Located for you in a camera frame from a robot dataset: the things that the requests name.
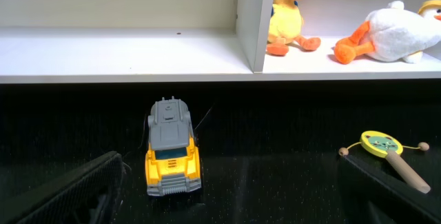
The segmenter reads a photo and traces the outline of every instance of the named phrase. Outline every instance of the yellow plush body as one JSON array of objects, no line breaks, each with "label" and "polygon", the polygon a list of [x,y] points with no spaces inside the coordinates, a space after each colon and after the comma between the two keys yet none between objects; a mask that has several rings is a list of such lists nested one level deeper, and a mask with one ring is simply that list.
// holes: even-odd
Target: yellow plush body
[{"label": "yellow plush body", "polygon": [[303,18],[300,10],[294,4],[297,0],[274,0],[274,14],[269,22],[267,52],[276,56],[284,56],[288,53],[287,44],[297,42],[302,49],[316,50],[321,43],[319,38],[304,38],[302,30]]},{"label": "yellow plush body", "polygon": [[300,10],[273,4],[274,15],[269,22],[268,41],[275,43],[278,37],[285,39],[285,44],[291,43],[300,35],[302,16]]}]

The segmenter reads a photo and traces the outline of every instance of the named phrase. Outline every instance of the black floor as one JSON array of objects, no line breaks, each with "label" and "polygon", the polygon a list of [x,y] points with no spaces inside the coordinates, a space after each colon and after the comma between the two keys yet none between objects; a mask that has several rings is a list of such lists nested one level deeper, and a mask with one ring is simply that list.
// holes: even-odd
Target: black floor
[{"label": "black floor", "polygon": [[[130,166],[115,223],[344,223],[340,147],[386,132],[431,149],[402,157],[441,202],[438,81],[8,86],[1,92],[0,201],[116,150]],[[203,191],[147,197],[145,111],[181,98],[198,127]],[[351,154],[390,175],[361,147]]]}]

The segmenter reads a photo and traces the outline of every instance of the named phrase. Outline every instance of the yellow string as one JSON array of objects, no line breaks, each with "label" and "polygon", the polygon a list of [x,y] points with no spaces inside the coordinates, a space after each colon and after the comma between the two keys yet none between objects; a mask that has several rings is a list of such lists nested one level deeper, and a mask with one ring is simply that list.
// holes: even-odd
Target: yellow string
[{"label": "yellow string", "polygon": [[360,142],[357,142],[357,143],[354,143],[354,144],[352,144],[352,145],[350,145],[349,147],[347,147],[346,149],[348,149],[349,150],[349,148],[351,148],[351,147],[353,147],[353,146],[355,146],[355,145],[360,145],[361,144],[361,141]]},{"label": "yellow string", "polygon": [[409,149],[420,149],[419,147],[408,147],[407,145],[403,145],[404,148],[409,148]]}]

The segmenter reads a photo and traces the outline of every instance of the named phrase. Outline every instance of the yellow and gray toy truck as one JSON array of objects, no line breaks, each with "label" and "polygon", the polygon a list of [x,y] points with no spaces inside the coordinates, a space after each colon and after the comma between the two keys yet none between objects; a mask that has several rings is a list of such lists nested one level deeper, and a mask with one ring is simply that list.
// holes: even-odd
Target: yellow and gray toy truck
[{"label": "yellow and gray toy truck", "polygon": [[147,194],[165,196],[202,187],[199,150],[187,104],[172,97],[157,101],[148,116],[145,155]]}]

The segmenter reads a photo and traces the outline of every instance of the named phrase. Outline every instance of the truck front bumper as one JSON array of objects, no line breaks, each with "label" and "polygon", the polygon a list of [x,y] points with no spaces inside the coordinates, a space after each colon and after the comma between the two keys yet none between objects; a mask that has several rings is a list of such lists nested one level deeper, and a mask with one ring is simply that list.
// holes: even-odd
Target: truck front bumper
[{"label": "truck front bumper", "polygon": [[201,179],[189,179],[184,173],[163,176],[157,185],[148,185],[149,196],[165,196],[168,194],[192,192],[202,187]]}]

